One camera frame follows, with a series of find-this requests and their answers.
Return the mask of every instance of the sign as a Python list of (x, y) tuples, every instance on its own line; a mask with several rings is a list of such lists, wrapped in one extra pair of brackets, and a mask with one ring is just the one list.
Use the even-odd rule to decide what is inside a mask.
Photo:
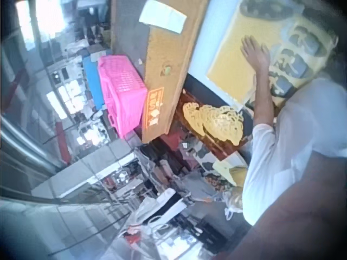
[(144, 127), (157, 125), (159, 121), (160, 107), (162, 106), (164, 87), (157, 88), (148, 92), (146, 101)]

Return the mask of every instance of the yellow poster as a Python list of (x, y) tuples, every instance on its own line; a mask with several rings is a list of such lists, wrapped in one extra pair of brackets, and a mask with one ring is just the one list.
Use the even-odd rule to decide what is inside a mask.
[(240, 50), (241, 39), (253, 35), (271, 52), (270, 81), (277, 104), (325, 66), (337, 39), (303, 18), (304, 7), (290, 0), (239, 1), (207, 77), (241, 104), (253, 99), (254, 71)]

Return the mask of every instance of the wooden board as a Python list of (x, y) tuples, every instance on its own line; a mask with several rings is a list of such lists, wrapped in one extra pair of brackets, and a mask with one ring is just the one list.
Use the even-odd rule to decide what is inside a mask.
[(196, 102), (199, 104), (199, 106), (203, 106), (205, 104), (198, 101), (195, 97), (191, 96), (190, 94), (182, 93), (178, 105), (175, 112), (175, 120), (179, 121), (181, 124), (183, 124), (190, 132), (192, 132), (197, 138), (199, 138), (207, 148), (213, 153), (215, 157), (219, 161), (224, 160), (226, 157), (237, 151), (240, 147), (242, 147), (247, 142), (247, 136), (244, 136), (243, 139), (240, 141), (240, 144), (238, 146), (234, 146), (233, 143), (229, 140), (222, 142), (216, 138), (208, 137), (208, 136), (201, 136), (197, 132), (195, 132), (187, 122), (187, 120), (184, 118), (183, 115), (183, 105), (188, 102)]
[[(168, 133), (172, 118), (188, 71), (188, 65), (200, 25), (209, 0), (161, 0), (187, 16), (181, 34), (151, 27), (145, 66), (145, 84), (149, 90), (144, 107), (142, 141), (147, 143)], [(150, 112), (155, 108), (159, 115), (156, 123)]]
[(146, 0), (112, 0), (111, 2), (112, 54), (127, 56), (142, 79), (145, 77), (150, 34), (150, 27), (139, 22), (145, 3)]

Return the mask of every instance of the white plastic bag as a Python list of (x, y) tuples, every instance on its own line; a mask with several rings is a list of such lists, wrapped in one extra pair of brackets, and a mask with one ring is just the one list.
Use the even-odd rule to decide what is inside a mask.
[(223, 200), (227, 206), (224, 210), (227, 220), (230, 220), (232, 218), (234, 212), (241, 213), (243, 211), (241, 188), (233, 187), (231, 191), (224, 191)]
[(145, 197), (143, 202), (140, 204), (140, 207), (135, 212), (135, 220), (136, 223), (132, 224), (141, 224), (140, 220), (145, 218), (146, 215), (148, 215), (149, 212), (153, 211), (155, 208), (159, 208), (159, 203), (150, 197)]

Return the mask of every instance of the sticker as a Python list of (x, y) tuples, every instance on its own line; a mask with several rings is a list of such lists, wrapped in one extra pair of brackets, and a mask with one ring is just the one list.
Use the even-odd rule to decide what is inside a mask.
[(147, 0), (139, 21), (180, 34), (187, 16), (176, 9), (155, 0)]
[(166, 65), (166, 66), (163, 66), (163, 69), (160, 73), (161, 76), (169, 76), (171, 74), (171, 66), (170, 65)]
[(145, 111), (145, 129), (147, 129), (149, 126), (158, 124), (163, 94), (164, 87), (148, 92)]
[(99, 58), (106, 56), (106, 51), (102, 50), (102, 51), (97, 51), (96, 53), (92, 53), (91, 54), (91, 62), (95, 62), (98, 61)]

